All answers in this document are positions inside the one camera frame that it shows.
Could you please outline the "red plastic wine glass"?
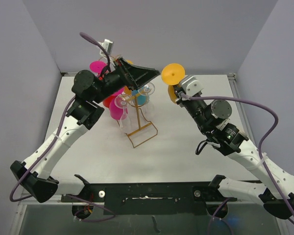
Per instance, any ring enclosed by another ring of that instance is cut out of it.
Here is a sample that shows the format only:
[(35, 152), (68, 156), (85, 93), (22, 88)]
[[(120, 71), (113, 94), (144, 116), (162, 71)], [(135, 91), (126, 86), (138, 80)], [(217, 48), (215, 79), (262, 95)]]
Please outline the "red plastic wine glass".
[(114, 99), (114, 96), (109, 96), (102, 103), (106, 108), (109, 108), (110, 103), (112, 102), (113, 99)]

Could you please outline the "clear wine glass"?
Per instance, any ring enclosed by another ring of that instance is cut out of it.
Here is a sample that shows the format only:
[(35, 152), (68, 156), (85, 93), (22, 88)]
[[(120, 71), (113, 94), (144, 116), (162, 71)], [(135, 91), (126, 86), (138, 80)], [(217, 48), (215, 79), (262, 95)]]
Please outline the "clear wine glass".
[(144, 98), (144, 102), (142, 104), (144, 113), (149, 117), (154, 114), (154, 105), (150, 100), (150, 97), (154, 93), (154, 91), (155, 91), (155, 86), (151, 82), (145, 84), (138, 90), (140, 97)]
[(117, 119), (120, 129), (126, 133), (131, 133), (132, 123), (128, 113), (130, 96), (126, 94), (120, 94), (115, 98), (115, 106), (120, 109), (121, 116)]

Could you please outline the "orange plastic wine glass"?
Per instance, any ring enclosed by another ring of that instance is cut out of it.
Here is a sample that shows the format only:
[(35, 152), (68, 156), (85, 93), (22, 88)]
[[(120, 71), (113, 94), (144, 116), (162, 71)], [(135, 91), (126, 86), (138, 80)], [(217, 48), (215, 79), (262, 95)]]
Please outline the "orange plastic wine glass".
[[(130, 63), (130, 64), (133, 64), (133, 62), (130, 61), (130, 60), (126, 60), (126, 61), (127, 61), (128, 63)], [(127, 94), (127, 95), (131, 95), (131, 90), (130, 90), (127, 86), (124, 87), (123, 92), (124, 92), (125, 94)]]
[(185, 77), (185, 69), (181, 64), (171, 63), (165, 66), (161, 72), (162, 81), (168, 85), (168, 94), (171, 102), (176, 103), (174, 85), (177, 85)]

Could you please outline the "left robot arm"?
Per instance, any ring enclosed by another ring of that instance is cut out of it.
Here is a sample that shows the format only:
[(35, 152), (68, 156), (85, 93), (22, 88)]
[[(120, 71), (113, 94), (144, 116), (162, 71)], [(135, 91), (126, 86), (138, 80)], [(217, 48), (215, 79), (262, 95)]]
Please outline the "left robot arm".
[(10, 166), (17, 179), (10, 201), (16, 202), (13, 196), (18, 186), (39, 203), (54, 196), (59, 181), (51, 177), (51, 172), (74, 142), (97, 123), (104, 112), (99, 104), (123, 87), (138, 90), (160, 74), (156, 69), (132, 65), (122, 57), (113, 63), (115, 69), (103, 69), (100, 77), (89, 70), (75, 75), (74, 97), (66, 105), (56, 130), (32, 155)]

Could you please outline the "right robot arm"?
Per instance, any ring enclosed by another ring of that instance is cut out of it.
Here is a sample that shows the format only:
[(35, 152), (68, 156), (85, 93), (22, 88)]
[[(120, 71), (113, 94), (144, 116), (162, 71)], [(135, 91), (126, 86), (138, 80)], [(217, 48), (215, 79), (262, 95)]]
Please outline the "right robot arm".
[(232, 109), (229, 101), (238, 98), (210, 96), (201, 91), (189, 96), (180, 85), (169, 88), (169, 95), (185, 108), (210, 145), (223, 156), (234, 160), (254, 175), (259, 182), (250, 183), (216, 175), (209, 184), (208, 193), (214, 200), (236, 198), (261, 205), (271, 215), (289, 220), (294, 217), (294, 176), (274, 163), (260, 145), (255, 145), (247, 134), (229, 120)]

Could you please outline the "teal plastic wine glass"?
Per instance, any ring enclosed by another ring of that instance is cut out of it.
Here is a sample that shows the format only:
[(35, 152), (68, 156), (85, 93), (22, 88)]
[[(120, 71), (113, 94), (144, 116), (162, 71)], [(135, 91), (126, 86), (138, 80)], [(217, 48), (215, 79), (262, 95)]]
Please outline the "teal plastic wine glass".
[[(137, 90), (134, 90), (134, 91), (131, 92), (131, 95), (132, 96), (135, 96), (137, 94), (138, 94), (138, 91)], [(139, 96), (136, 97), (136, 99), (137, 99), (138, 106), (141, 106), (141, 105), (144, 105), (145, 102), (149, 100), (149, 97), (148, 96), (144, 96), (144, 95), (139, 95)]]

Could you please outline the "pink plastic wine glass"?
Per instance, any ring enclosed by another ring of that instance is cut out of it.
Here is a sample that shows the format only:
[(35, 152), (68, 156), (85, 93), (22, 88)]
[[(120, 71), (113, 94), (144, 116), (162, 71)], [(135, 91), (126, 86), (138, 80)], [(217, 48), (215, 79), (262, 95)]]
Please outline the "pink plastic wine glass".
[(121, 120), (123, 112), (127, 113), (127, 101), (126, 101), (126, 94), (122, 92), (117, 92), (116, 94), (112, 95), (112, 101), (109, 105), (110, 116), (114, 120)]
[(89, 68), (92, 72), (94, 73), (101, 73), (104, 67), (106, 67), (107, 64), (104, 61), (93, 61), (90, 65)]

